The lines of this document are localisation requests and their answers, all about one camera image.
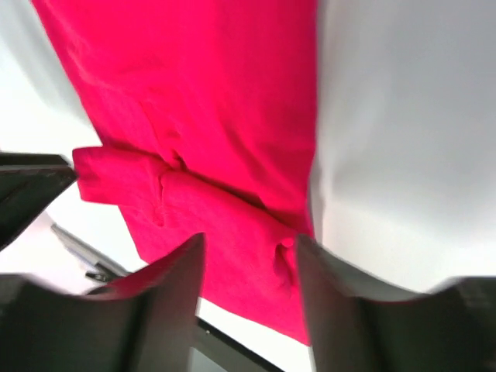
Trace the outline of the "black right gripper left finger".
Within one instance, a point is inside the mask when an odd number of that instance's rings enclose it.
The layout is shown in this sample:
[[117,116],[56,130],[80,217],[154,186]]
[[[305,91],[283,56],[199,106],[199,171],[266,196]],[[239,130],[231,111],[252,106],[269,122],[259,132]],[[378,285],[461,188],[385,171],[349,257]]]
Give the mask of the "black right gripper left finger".
[[202,285],[198,233],[134,274],[85,295],[1,277],[3,371],[186,371]]

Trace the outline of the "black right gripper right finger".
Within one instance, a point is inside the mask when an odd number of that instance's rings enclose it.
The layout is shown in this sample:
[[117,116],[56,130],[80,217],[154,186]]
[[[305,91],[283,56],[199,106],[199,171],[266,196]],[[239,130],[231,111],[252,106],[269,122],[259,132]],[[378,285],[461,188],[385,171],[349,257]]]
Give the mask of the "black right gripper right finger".
[[305,323],[318,371],[493,371],[495,280],[432,294],[381,281],[297,239]]

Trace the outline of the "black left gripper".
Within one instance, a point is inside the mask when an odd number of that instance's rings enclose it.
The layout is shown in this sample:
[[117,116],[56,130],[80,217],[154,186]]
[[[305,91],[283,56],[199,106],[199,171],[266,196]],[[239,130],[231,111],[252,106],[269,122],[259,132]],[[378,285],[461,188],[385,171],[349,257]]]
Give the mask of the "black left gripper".
[[31,223],[77,180],[61,155],[1,153],[1,248]]

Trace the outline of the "crimson red t shirt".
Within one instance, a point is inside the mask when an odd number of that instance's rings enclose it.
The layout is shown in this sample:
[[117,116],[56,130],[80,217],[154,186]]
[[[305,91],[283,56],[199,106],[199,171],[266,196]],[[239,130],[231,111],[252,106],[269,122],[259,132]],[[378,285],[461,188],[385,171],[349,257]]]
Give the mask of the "crimson red t shirt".
[[36,1],[100,140],[80,196],[152,263],[205,236],[201,295],[308,342],[295,238],[312,234],[314,1]]

